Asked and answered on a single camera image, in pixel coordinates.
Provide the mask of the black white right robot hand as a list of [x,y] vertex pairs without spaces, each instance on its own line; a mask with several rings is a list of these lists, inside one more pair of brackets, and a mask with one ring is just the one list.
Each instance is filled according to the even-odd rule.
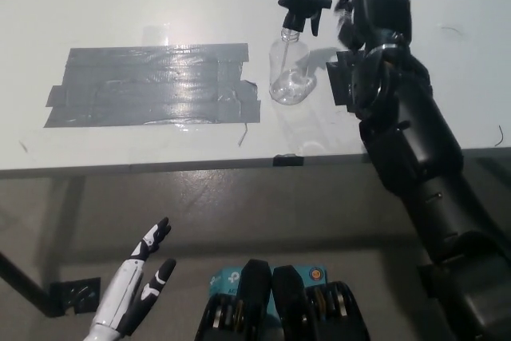
[[338,0],[338,40],[349,50],[369,52],[412,41],[410,0]]

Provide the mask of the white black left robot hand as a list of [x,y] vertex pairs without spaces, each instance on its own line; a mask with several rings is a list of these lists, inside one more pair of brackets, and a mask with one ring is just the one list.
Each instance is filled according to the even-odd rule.
[[105,290],[91,323],[87,340],[120,340],[131,336],[158,300],[175,266],[166,260],[155,275],[142,284],[144,265],[170,233],[167,217],[153,225],[123,261]]

